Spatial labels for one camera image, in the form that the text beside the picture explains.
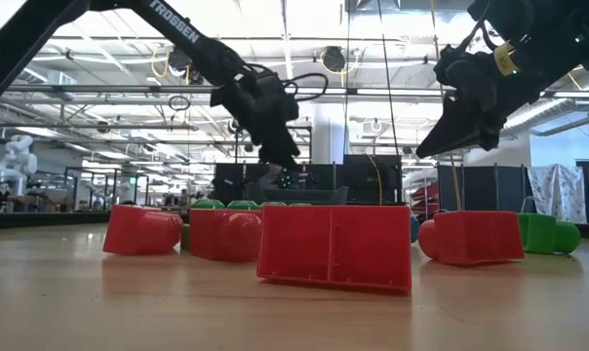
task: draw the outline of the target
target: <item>red plastic bin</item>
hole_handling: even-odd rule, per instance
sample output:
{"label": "red plastic bin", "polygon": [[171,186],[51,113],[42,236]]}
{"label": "red plastic bin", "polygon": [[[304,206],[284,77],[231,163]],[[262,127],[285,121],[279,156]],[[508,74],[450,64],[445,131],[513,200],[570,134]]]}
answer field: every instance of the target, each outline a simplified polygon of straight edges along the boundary
{"label": "red plastic bin", "polygon": [[410,223],[407,207],[266,207],[257,276],[410,293]]}
{"label": "red plastic bin", "polygon": [[189,251],[211,260],[257,259],[262,211],[191,209]]}
{"label": "red plastic bin", "polygon": [[169,254],[179,242],[177,214],[140,206],[112,207],[103,251],[111,254]]}
{"label": "red plastic bin", "polygon": [[525,257],[515,213],[461,211],[436,214],[420,226],[418,242],[445,264],[478,265]]}

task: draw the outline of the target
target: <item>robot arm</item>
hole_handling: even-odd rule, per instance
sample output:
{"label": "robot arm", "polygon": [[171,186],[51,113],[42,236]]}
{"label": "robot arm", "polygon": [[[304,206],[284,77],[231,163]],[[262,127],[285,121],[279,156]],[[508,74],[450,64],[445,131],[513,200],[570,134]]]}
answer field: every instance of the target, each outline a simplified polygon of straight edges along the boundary
{"label": "robot arm", "polygon": [[[474,30],[459,47],[447,46],[434,68],[437,80],[456,91],[445,96],[444,114],[416,150],[419,157],[496,147],[511,113],[579,65],[589,70],[589,0],[475,0],[468,13]],[[485,20],[504,45],[491,42]],[[492,53],[466,53],[477,30]]]}
{"label": "robot arm", "polygon": [[[236,52],[203,35],[165,0],[27,0],[0,29],[0,96],[61,25],[87,11],[130,9],[187,54],[211,84],[211,106],[222,105],[261,145],[259,158],[294,167],[299,151],[286,129],[298,117],[297,99],[285,92],[294,78],[281,81],[275,72],[244,62]],[[329,84],[325,79],[325,89]]]}

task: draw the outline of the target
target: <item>white fabric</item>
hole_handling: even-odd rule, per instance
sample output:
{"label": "white fabric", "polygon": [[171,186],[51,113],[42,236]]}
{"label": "white fabric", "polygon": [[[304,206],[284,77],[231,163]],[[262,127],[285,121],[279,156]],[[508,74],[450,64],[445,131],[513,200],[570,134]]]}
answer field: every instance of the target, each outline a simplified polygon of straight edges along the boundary
{"label": "white fabric", "polygon": [[529,168],[535,208],[557,220],[587,223],[585,181],[580,167],[551,165]]}

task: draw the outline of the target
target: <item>green toy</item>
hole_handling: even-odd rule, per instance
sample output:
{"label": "green toy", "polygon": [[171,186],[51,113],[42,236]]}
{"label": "green toy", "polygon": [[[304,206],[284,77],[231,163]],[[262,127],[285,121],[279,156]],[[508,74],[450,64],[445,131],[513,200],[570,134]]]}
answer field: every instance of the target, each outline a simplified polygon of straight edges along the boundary
{"label": "green toy", "polygon": [[224,209],[225,205],[223,205],[223,203],[220,202],[219,200],[201,199],[201,200],[197,200],[197,202],[192,204],[190,207],[192,209],[215,210],[215,209]]}
{"label": "green toy", "polygon": [[259,210],[259,206],[250,200],[236,200],[227,205],[229,210]]}
{"label": "green toy", "polygon": [[518,214],[522,246],[527,253],[571,254],[580,245],[580,230],[551,215]]}

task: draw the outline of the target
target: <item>ceiling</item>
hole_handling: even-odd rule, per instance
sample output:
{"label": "ceiling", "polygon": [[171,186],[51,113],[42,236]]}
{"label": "ceiling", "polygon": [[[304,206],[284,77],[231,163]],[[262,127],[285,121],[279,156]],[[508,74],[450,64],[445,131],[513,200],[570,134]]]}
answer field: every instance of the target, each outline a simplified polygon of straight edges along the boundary
{"label": "ceiling", "polygon": [[[438,88],[432,70],[436,47],[433,44],[434,25],[428,0],[405,0],[402,2],[405,11],[384,13],[382,22],[377,12],[344,12],[344,0],[168,2],[178,12],[190,17],[191,23],[205,35],[221,40],[246,61],[268,66],[283,79],[317,72],[328,74],[332,88],[387,89],[388,80],[393,89]],[[0,26],[22,3],[20,0],[0,0]],[[439,45],[457,45],[474,25],[464,12],[471,1],[437,3],[435,32]],[[317,59],[328,46],[342,48],[349,61],[348,73],[328,73]],[[59,28],[28,68],[30,73],[43,77],[50,77],[51,71],[62,72],[78,85],[184,85],[183,77],[176,77],[166,69],[167,52],[171,48],[171,43],[162,34],[131,11],[87,13]],[[484,48],[481,38],[477,36],[470,50],[474,52]],[[575,74],[580,79],[586,72]],[[321,83],[318,79],[309,79],[300,85],[318,87]],[[567,84],[569,79],[562,79],[554,88]],[[205,93],[184,95],[192,101],[192,106],[175,112],[168,106],[169,99],[174,95],[80,93],[75,94],[73,102],[65,102],[66,105],[61,107],[62,100],[45,94],[7,93],[6,103],[0,104],[0,122],[45,125],[84,125],[100,121],[150,126],[173,124],[180,129],[111,129],[100,133],[93,129],[74,128],[55,129],[53,132],[57,134],[55,138],[74,138],[72,145],[90,151],[114,151],[140,160],[153,159],[158,155],[145,154],[144,148],[137,146],[139,143],[189,140],[192,145],[174,142],[168,146],[169,152],[174,153],[170,156],[184,155],[199,162],[233,162],[236,150],[229,144],[234,135],[228,132],[227,124],[231,121],[228,113],[221,107],[208,107],[209,95]],[[110,101],[116,98],[118,102],[111,105]],[[347,101],[343,96],[302,103],[300,118],[293,126],[309,127],[315,115],[325,113],[325,109],[326,113],[331,113],[335,111],[333,107],[336,104],[345,103]],[[397,98],[392,107],[396,137],[404,145],[418,144],[442,113],[437,97]],[[391,117],[387,98],[350,97],[349,126],[352,131],[357,131],[351,133],[353,152],[394,153],[394,147],[383,146],[393,142]],[[191,131],[183,126],[194,126],[197,130]],[[300,161],[309,159],[309,132],[297,129],[292,130],[292,135],[300,143]],[[86,142],[93,139],[116,141],[113,144]],[[256,151],[245,151],[242,147],[238,155],[247,162],[256,160]],[[103,154],[99,157],[110,159]]]}

